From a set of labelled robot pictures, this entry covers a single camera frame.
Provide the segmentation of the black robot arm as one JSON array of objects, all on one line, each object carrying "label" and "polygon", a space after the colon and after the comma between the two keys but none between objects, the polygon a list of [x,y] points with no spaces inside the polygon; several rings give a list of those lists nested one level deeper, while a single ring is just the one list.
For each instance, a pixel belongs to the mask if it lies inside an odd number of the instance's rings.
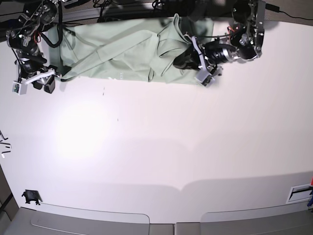
[{"label": "black robot arm", "polygon": [[196,70],[200,75],[220,76],[220,64],[238,59],[254,60],[262,55],[266,2],[238,0],[232,7],[233,26],[220,36],[194,36],[186,34],[191,46],[175,58],[177,69]]},{"label": "black robot arm", "polygon": [[[63,13],[60,0],[23,0],[23,11],[5,28],[6,41],[13,51],[17,67],[17,79],[13,81],[12,91],[19,95],[26,94],[28,85],[35,89],[43,89],[46,93],[53,93],[55,78],[60,77],[58,68],[46,66],[47,59],[38,46],[44,40],[51,48],[60,46],[63,40]],[[52,26],[58,17],[56,25],[58,41],[53,43],[44,31]]]}]

